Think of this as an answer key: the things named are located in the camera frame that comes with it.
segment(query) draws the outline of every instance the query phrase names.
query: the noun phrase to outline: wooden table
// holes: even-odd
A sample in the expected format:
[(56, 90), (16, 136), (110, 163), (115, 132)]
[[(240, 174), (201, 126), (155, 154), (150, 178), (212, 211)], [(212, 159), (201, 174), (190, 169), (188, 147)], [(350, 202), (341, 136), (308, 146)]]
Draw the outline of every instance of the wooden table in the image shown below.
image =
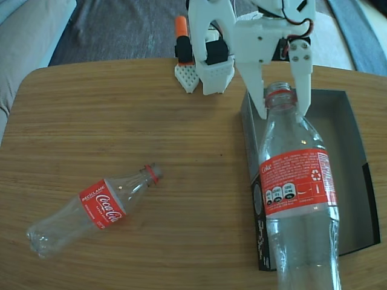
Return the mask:
[[(223, 95), (185, 94), (172, 59), (39, 69), (23, 82), (0, 150), (1, 289), (276, 289), (257, 269), (239, 107), (239, 75)], [(290, 67), (264, 70), (291, 82)], [(344, 89), (372, 170), (387, 233), (387, 79), (315, 67), (314, 88)], [(103, 176), (157, 162), (164, 179), (133, 218), (53, 260), (26, 228)], [(387, 245), (340, 258), (344, 290), (386, 289)]]

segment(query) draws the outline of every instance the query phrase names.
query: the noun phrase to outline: coca-cola label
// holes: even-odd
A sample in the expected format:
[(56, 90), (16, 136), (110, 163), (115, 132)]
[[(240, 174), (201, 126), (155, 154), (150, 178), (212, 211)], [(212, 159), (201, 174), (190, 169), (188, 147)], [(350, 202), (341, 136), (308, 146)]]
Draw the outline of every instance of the coca-cola label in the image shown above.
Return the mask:
[(125, 216), (104, 180), (79, 194), (79, 199), (90, 219), (104, 229)]
[(266, 216), (304, 205), (336, 205), (328, 154), (302, 149), (275, 156), (261, 164)]

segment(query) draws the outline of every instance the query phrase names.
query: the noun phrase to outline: recycling symbol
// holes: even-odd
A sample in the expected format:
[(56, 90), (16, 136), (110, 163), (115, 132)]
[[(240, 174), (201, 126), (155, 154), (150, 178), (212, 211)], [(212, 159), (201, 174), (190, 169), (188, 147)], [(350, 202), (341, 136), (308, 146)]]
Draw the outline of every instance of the recycling symbol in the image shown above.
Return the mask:
[(321, 180), (321, 174), (317, 169), (312, 170), (312, 175), (311, 175), (313, 181), (320, 181)]

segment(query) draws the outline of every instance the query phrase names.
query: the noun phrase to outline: empty plastic bottle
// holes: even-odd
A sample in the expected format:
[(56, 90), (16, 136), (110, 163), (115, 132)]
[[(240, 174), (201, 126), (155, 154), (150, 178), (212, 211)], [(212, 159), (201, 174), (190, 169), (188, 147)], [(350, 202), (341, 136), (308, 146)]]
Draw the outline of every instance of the empty plastic bottle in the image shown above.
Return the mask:
[(324, 142), (288, 83), (271, 84), (265, 103), (259, 173), (278, 289), (340, 290), (339, 211)]
[(146, 189), (161, 177), (158, 166), (152, 164), (135, 175), (99, 181), (57, 213), (33, 224), (27, 230), (31, 249), (47, 258), (80, 237), (110, 226), (132, 212)]

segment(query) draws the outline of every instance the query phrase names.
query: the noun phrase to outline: open box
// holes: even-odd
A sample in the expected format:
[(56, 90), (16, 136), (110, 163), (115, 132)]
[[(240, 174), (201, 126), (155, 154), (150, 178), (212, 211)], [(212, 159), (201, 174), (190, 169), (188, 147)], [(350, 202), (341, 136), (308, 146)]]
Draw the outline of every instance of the open box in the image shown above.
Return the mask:
[[(265, 130), (250, 96), (241, 108), (258, 246), (259, 269), (275, 270), (275, 257), (268, 244), (266, 217), (258, 175), (258, 148)], [(339, 254), (349, 254), (380, 243), (379, 222), (365, 151), (351, 109), (343, 91), (313, 90), (307, 119), (324, 140), (340, 212)]]

